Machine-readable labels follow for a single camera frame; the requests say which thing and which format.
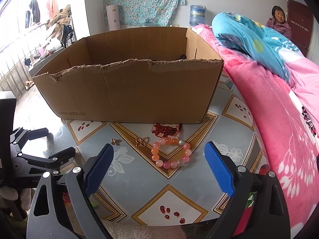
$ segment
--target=door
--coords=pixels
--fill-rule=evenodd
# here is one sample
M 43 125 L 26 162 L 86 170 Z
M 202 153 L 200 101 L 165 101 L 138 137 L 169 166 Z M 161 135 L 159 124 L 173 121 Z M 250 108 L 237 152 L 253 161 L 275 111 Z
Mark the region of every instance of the door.
M 288 0 L 287 22 L 291 27 L 291 41 L 307 55 L 313 26 L 313 14 L 307 5 Z

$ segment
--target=woman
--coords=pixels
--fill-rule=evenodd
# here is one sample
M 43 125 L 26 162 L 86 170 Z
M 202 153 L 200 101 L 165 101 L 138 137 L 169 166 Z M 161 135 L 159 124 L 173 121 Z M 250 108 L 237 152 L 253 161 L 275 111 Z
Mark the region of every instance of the woman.
M 286 22 L 284 10 L 277 5 L 272 8 L 272 17 L 267 21 L 266 27 L 273 28 L 287 39 L 291 39 L 291 28 Z

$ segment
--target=beaded bracelet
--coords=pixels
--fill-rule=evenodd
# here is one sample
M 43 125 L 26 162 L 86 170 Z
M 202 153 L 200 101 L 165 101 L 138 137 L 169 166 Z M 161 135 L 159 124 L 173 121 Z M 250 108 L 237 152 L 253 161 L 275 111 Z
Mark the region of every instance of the beaded bracelet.
M 158 155 L 159 147 L 165 144 L 182 146 L 183 149 L 185 150 L 183 158 L 177 160 L 176 162 L 163 162 L 162 160 L 160 160 L 160 156 Z M 189 161 L 189 157 L 192 154 L 192 151 L 189 148 L 190 148 L 190 144 L 185 143 L 184 139 L 179 139 L 178 137 L 170 137 L 170 136 L 168 136 L 167 138 L 161 138 L 158 142 L 154 142 L 153 144 L 153 148 L 151 150 L 153 154 L 152 160 L 155 162 L 157 167 L 163 166 L 164 169 L 169 169 L 169 168 L 175 169 L 177 167 L 183 166 L 184 163 L 187 163 Z

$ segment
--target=blue gripper pad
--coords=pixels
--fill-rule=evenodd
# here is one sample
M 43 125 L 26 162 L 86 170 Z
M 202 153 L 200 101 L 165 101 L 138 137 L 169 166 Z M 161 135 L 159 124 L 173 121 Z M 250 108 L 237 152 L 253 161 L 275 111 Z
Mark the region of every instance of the blue gripper pad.
M 101 182 L 113 161 L 113 147 L 110 144 L 106 144 L 96 158 L 97 159 L 87 173 L 85 179 L 85 194 L 87 197 L 90 197 L 91 194 L 98 191 L 98 187 L 101 185 Z
M 221 153 L 213 142 L 208 142 L 205 145 L 205 158 L 211 168 L 219 187 L 224 193 L 231 197 L 235 193 L 232 174 L 221 158 Z

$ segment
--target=purple jacket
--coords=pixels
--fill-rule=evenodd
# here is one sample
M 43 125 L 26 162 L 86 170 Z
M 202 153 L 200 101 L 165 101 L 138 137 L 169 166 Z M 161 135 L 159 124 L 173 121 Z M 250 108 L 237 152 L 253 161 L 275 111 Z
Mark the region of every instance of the purple jacket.
M 273 28 L 278 31 L 280 34 L 284 35 L 287 39 L 291 40 L 291 28 L 288 22 L 284 22 L 283 24 L 276 23 L 276 19 L 271 17 L 266 23 L 266 27 Z

